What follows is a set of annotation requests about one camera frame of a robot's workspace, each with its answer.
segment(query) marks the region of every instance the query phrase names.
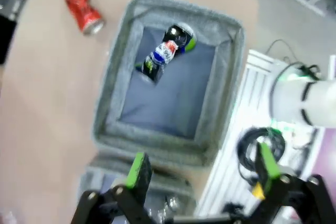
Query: cardboard surface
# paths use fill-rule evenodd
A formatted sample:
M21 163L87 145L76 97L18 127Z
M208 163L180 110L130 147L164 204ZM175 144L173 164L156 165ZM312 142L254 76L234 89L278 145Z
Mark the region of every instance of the cardboard surface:
M22 223L71 221L79 175L96 152L90 131L107 52L128 1L91 0L107 21L92 37L64 0L28 0L23 9L0 98L0 207ZM255 0L185 1L239 19L251 46ZM200 195L207 177L189 173Z

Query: gray floor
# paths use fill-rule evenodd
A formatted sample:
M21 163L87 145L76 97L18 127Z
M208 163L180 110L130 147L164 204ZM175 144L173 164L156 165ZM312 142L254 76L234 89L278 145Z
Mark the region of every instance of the gray floor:
M336 54L336 21L323 18L294 0L258 1L259 21L253 49L265 52L272 41L282 38L299 60L320 65L326 74L329 56ZM282 59L290 57L290 52L279 43L269 56Z

